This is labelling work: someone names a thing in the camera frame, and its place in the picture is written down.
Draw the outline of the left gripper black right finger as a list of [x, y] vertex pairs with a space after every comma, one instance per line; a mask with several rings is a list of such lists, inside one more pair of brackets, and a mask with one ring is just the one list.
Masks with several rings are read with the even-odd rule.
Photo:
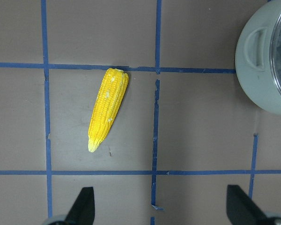
[[227, 186], [226, 214], [232, 225], [274, 225], [238, 185]]

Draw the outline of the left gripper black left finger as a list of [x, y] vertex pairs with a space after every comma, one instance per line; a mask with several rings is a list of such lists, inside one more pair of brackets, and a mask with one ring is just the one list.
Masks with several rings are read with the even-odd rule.
[[72, 205], [65, 222], [69, 225], [92, 225], [95, 220], [93, 187], [83, 187]]

